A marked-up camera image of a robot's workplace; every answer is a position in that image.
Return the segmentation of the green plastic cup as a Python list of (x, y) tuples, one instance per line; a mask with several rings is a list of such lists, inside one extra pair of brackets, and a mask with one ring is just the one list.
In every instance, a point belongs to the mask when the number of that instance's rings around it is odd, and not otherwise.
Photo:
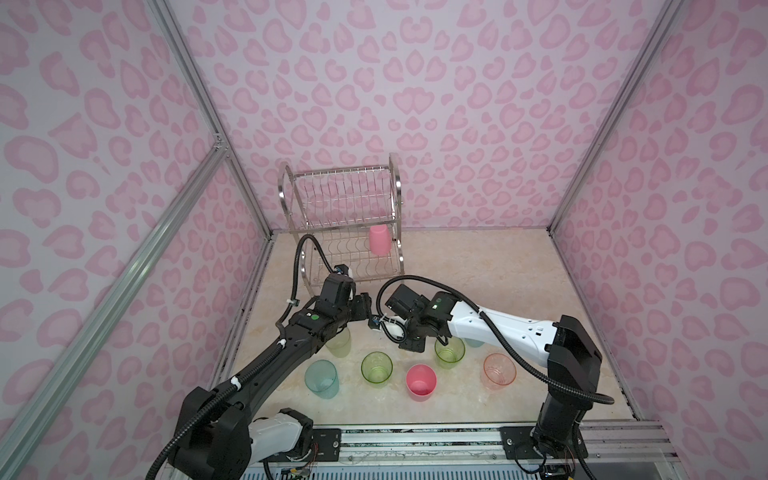
[(456, 367), (465, 357), (466, 346), (462, 339), (457, 337), (439, 337), (434, 343), (434, 353), (437, 364), (443, 369)]
[(361, 362), (361, 375), (371, 385), (383, 386), (393, 373), (393, 362), (384, 352), (367, 354)]

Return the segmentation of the pink plastic cup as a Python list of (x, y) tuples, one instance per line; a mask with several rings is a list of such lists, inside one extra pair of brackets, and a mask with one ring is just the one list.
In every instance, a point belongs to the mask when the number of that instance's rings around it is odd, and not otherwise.
[(428, 400), (436, 390), (438, 378), (428, 365), (412, 366), (406, 374), (406, 387), (410, 398), (417, 402)]
[(369, 228), (369, 249), (377, 257), (386, 257), (392, 248), (392, 237), (388, 225), (379, 224)]

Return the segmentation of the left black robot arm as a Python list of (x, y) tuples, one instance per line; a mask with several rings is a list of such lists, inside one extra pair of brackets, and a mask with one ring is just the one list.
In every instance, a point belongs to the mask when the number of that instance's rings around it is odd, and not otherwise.
[(246, 367), (211, 390), (195, 388), (184, 399), (172, 439), (146, 474), (153, 479), (163, 463), (192, 479), (239, 479), (256, 459), (257, 441), (249, 427), (278, 386), (318, 353), (348, 323), (372, 315), (368, 293), (355, 281), (333, 272), (321, 293), (302, 309), (288, 308), (279, 335)]

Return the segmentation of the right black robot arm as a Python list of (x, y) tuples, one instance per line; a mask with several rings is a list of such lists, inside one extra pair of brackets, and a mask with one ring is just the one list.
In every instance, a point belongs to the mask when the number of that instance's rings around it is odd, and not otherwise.
[(541, 457), (579, 453), (578, 425), (594, 405), (615, 399), (598, 391), (602, 354), (582, 323), (563, 315), (534, 320), (482, 307), (458, 290), (430, 279), (438, 291), (428, 298), (400, 284), (386, 302), (377, 293), (369, 327), (401, 349), (421, 353), (431, 337), (479, 341), (502, 348), (512, 361), (547, 385), (547, 396), (529, 434)]

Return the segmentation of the yellow-green plastic cup left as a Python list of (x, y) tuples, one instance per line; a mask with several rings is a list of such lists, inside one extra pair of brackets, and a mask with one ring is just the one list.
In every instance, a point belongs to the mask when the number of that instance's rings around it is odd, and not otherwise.
[(341, 330), (325, 344), (325, 347), (336, 358), (348, 356), (352, 347), (350, 330), (348, 328)]

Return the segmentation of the teal plastic cup left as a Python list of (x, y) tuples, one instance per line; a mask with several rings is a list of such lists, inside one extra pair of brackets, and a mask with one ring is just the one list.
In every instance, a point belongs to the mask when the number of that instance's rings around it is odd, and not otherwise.
[(332, 399), (339, 392), (338, 371), (329, 360), (313, 362), (305, 372), (304, 382), (313, 394), (322, 399)]

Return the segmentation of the clear peach plastic cup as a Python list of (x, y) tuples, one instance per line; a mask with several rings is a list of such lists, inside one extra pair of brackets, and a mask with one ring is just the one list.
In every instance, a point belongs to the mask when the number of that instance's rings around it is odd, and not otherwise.
[(515, 362), (501, 353), (492, 353), (483, 361), (482, 381), (488, 389), (499, 390), (514, 383), (517, 378)]

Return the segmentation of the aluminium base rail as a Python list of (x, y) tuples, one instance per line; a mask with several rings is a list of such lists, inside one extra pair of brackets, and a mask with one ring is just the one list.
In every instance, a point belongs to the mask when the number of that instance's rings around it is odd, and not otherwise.
[(247, 479), (684, 479), (662, 426), (591, 420), (565, 444), (530, 423), (321, 425), (307, 450), (246, 470)]

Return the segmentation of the left aluminium frame beam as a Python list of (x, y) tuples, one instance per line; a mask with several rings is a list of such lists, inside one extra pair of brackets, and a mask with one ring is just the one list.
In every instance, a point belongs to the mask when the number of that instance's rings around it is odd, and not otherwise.
[(1, 442), (3, 479), (19, 476), (228, 155), (211, 149), (21, 409)]

